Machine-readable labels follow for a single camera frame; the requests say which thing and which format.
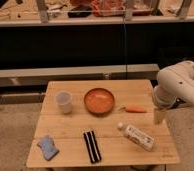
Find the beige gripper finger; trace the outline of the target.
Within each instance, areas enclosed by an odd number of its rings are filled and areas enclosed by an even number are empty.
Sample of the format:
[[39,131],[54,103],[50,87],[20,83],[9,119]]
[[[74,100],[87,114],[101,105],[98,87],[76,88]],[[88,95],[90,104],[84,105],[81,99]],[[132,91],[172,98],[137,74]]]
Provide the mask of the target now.
[[165,109],[154,109],[154,123],[161,124],[165,118],[166,110]]

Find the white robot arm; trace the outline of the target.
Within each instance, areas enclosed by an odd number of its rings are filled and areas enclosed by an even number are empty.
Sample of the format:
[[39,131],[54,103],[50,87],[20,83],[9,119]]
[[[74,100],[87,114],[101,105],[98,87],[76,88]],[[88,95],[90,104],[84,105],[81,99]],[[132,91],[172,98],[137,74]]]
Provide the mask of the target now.
[[166,111],[178,99],[194,107],[194,62],[182,61],[161,69],[156,76],[158,85],[153,88],[154,123],[161,124]]

